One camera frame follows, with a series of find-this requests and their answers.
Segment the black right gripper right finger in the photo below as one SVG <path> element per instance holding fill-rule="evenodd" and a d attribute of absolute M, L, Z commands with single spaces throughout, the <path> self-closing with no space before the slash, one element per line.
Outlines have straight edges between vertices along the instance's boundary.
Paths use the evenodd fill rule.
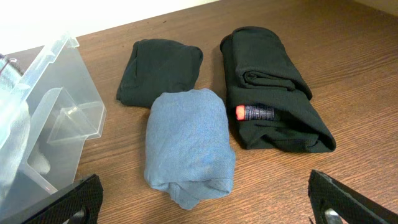
<path fill-rule="evenodd" d="M 310 173 L 308 196 L 316 224 L 397 224 L 396 213 L 319 170 Z"/>

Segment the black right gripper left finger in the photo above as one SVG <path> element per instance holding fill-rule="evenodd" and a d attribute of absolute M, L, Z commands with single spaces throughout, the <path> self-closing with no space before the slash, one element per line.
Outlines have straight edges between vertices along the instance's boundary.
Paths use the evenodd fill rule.
<path fill-rule="evenodd" d="M 98 175 L 76 180 L 67 187 L 14 215 L 3 224 L 97 224 L 103 203 L 103 187 Z"/>

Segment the light blue jeans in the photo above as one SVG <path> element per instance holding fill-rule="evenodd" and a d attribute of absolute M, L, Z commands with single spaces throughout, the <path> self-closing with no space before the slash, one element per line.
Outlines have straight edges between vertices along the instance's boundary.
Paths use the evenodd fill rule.
<path fill-rule="evenodd" d="M 22 75 L 15 59 L 1 55 L 1 200 L 16 178 L 30 131 L 27 103 L 12 96 Z"/>

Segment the clear plastic storage bin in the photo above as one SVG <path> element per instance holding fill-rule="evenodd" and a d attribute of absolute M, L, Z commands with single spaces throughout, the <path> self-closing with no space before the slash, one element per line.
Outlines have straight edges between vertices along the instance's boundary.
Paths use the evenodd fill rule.
<path fill-rule="evenodd" d="M 30 131 L 1 218 L 14 215 L 72 184 L 84 143 L 99 138 L 105 105 L 68 33 L 47 44 L 12 91 L 29 107 Z"/>

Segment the black rolled garment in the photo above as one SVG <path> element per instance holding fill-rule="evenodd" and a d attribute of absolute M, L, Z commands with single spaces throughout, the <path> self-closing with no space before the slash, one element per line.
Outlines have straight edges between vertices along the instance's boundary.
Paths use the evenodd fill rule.
<path fill-rule="evenodd" d="M 312 92 L 279 37 L 263 27 L 240 27 L 220 43 L 226 107 L 244 149 L 333 152 L 336 141 L 310 103 Z M 271 119 L 239 121 L 236 108 L 266 106 Z"/>

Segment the blue rolled cloth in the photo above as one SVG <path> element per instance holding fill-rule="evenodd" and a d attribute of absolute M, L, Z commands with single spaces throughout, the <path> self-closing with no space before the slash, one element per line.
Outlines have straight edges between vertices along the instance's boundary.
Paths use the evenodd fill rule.
<path fill-rule="evenodd" d="M 223 100 L 209 89 L 163 93 L 146 129 L 144 178 L 182 209 L 232 192 L 236 157 Z"/>

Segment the dark green folded cloth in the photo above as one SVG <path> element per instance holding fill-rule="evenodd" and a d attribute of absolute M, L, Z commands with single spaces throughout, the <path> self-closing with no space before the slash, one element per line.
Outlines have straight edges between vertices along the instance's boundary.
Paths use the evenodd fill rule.
<path fill-rule="evenodd" d="M 133 50 L 116 92 L 126 106 L 150 108 L 163 93 L 194 88 L 200 73 L 200 48 L 167 39 L 143 39 Z"/>

